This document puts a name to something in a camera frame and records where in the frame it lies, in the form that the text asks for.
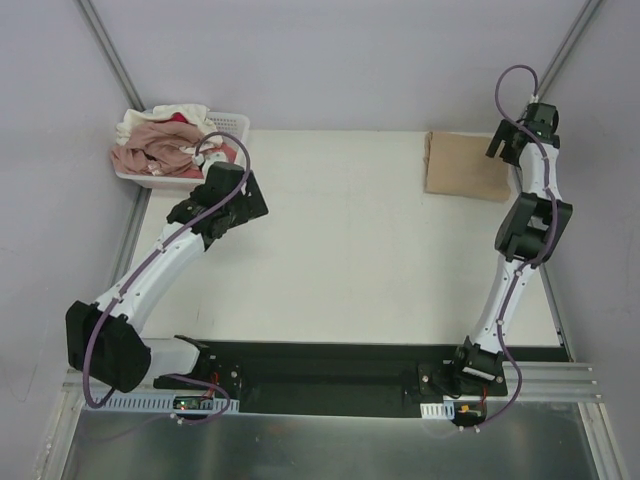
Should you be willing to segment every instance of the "white cloth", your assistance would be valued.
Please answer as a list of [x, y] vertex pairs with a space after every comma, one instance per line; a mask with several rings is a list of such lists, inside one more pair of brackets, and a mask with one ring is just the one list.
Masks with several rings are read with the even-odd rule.
[[[158, 105], [154, 107], [151, 112], [138, 112], [137, 110], [129, 109], [124, 114], [122, 122], [116, 125], [116, 143], [124, 146], [131, 137], [131, 131], [138, 125], [142, 125], [146, 122], [162, 122], [169, 120], [174, 114], [180, 113], [187, 119], [187, 121], [196, 126], [203, 135], [208, 135], [212, 132], [217, 132], [215, 123], [207, 114], [209, 108], [204, 105], [198, 105], [195, 103], [185, 103], [182, 105]], [[216, 148], [222, 145], [222, 137], [211, 137], [203, 145], [203, 149]], [[193, 155], [195, 148], [182, 147], [184, 153]]]

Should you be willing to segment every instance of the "white table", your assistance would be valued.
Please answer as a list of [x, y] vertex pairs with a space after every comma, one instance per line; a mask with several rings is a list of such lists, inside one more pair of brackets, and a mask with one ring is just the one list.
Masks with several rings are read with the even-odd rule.
[[[436, 345], [471, 332], [511, 202], [425, 194], [424, 133], [252, 131], [248, 146], [269, 215], [188, 267], [143, 336]], [[136, 259], [185, 197], [153, 191]], [[559, 345], [539, 274], [507, 341]]]

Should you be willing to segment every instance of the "white plastic basket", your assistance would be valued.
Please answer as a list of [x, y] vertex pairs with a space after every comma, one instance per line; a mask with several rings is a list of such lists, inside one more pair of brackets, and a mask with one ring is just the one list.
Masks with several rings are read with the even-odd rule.
[[[237, 113], [209, 112], [207, 115], [221, 132], [230, 133], [239, 138], [243, 144], [249, 139], [249, 119]], [[245, 165], [244, 154], [238, 151], [238, 146], [230, 139], [223, 137], [224, 143], [237, 151], [235, 163]], [[125, 180], [132, 180], [144, 188], [173, 188], [178, 190], [192, 190], [196, 185], [204, 183], [202, 178], [180, 178], [154, 175], [134, 175], [116, 170], [116, 175]]]

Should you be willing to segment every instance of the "metal sheet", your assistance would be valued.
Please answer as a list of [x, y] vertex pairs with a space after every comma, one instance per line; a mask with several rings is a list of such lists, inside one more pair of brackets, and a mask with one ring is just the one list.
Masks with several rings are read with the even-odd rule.
[[573, 404], [517, 404], [479, 434], [447, 421], [233, 415], [206, 426], [84, 411], [64, 479], [595, 479]]

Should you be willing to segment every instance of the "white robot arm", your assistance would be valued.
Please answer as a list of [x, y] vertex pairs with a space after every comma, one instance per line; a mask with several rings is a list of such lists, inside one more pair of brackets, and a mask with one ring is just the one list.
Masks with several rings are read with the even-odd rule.
[[[559, 151], [552, 146], [547, 147], [546, 151], [550, 167], [549, 186], [554, 193], [555, 201], [561, 201], [562, 197], [558, 192], [556, 183], [556, 159]], [[540, 149], [534, 143], [527, 144], [522, 149], [519, 160], [522, 169], [523, 191], [536, 195], [539, 199], [551, 201], [544, 187], [544, 161], [542, 160]], [[509, 287], [515, 284], [502, 316], [502, 334], [505, 336], [511, 325], [513, 313], [516, 310], [520, 296], [534, 272], [535, 267], [525, 260], [508, 260], [506, 256], [500, 256], [491, 293], [480, 320], [469, 337], [473, 344], [481, 345], [483, 350], [492, 353], [499, 353], [502, 350], [497, 338], [498, 324], [496, 323], [496, 319], [499, 318], [500, 308], [505, 304]]]
[[[207, 348], [194, 340], [140, 338], [149, 314], [187, 265], [230, 228], [268, 213], [250, 172], [245, 192], [239, 191], [215, 213], [194, 223], [230, 195], [245, 175], [242, 167], [226, 162], [206, 167], [206, 182], [173, 208], [168, 224], [144, 260], [91, 305], [78, 301], [68, 310], [67, 350], [72, 367], [83, 370], [89, 350], [90, 375], [122, 392], [133, 390], [145, 378], [210, 369]], [[88, 348], [101, 318], [103, 326], [95, 344]]]
[[[521, 168], [523, 191], [498, 230], [495, 248], [500, 258], [480, 319], [454, 360], [428, 375], [429, 384], [440, 393], [475, 395], [485, 387], [495, 391], [502, 383], [504, 337], [518, 300], [536, 268], [553, 253], [573, 212], [562, 201], [556, 182], [560, 147], [556, 108], [530, 103], [520, 122], [530, 135], [503, 120], [487, 150], [487, 156], [493, 157], [504, 142], [500, 156]], [[498, 387], [501, 394], [506, 393], [504, 385]]]

